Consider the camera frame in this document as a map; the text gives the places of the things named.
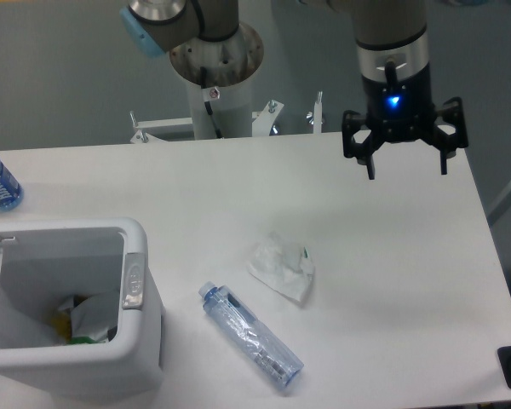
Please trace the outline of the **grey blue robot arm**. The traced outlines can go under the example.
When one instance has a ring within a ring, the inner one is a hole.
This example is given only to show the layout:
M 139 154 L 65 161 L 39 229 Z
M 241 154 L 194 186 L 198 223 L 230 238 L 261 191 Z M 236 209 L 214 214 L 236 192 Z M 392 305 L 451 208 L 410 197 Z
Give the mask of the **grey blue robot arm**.
M 434 105 L 426 7 L 422 1 L 325 1 L 353 23 L 366 113 L 342 116 L 342 149 L 375 173 L 373 155 L 386 143 L 424 141 L 446 162 L 468 146 L 462 100 Z M 253 133 L 244 91 L 261 66 L 258 33 L 239 18 L 235 1 L 131 1 L 120 11 L 127 33 L 146 55 L 168 55 L 192 92 L 198 139 Z

